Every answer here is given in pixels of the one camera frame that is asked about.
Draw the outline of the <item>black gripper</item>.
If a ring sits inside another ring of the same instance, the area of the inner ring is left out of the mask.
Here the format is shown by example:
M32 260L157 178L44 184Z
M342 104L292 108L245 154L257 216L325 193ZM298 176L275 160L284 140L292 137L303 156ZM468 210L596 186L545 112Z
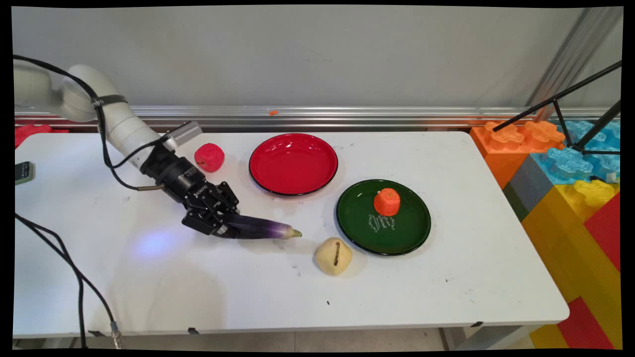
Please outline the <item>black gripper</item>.
M147 160L141 165L141 173L162 185L163 191L177 203L188 209L182 224L204 235L218 238L237 238L237 229L229 226L231 215L200 212L196 209L219 208L220 202L224 213L240 215L238 198L226 181L215 186L216 196L209 194L213 185L208 183L205 175L187 158L179 157L175 151L157 145L150 152Z

